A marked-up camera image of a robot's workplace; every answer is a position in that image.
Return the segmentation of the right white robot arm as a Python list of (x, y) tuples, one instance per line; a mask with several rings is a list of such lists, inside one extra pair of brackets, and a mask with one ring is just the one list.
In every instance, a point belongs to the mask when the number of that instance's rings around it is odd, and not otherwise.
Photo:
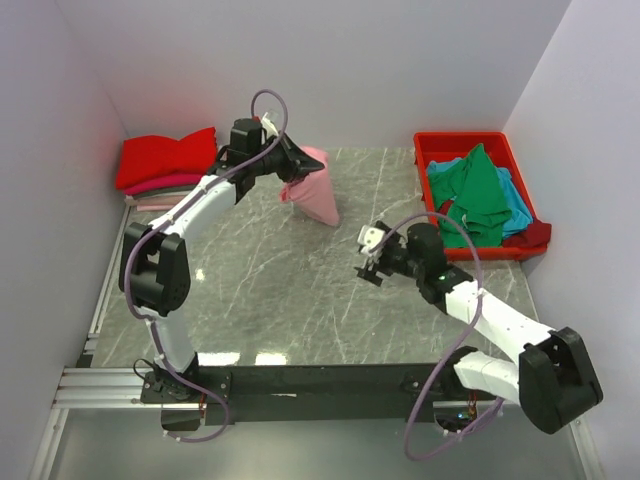
[(401, 236), (378, 222), (361, 228), (357, 243), (366, 256), (358, 277), (380, 285), (384, 276), (414, 280), (422, 298), (466, 324), (504, 354), (490, 357), (457, 341), (432, 370), (418, 398), (434, 383), (444, 395), (460, 399), (481, 391), (521, 407), (540, 431), (553, 434), (604, 399), (582, 337), (565, 327), (554, 330), (510, 307), (447, 260), (437, 228), (412, 225)]

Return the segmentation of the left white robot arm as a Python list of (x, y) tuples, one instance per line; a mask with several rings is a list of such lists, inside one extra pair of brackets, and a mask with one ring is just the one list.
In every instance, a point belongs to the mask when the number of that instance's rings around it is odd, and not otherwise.
[(242, 118), (183, 200), (149, 224), (127, 227), (119, 288), (132, 315), (145, 323), (154, 347), (144, 394), (175, 403), (210, 394), (200, 385), (198, 354), (180, 312), (191, 288), (188, 242), (237, 205), (257, 178), (275, 175), (296, 186), (327, 170), (324, 151), (298, 146), (266, 118)]

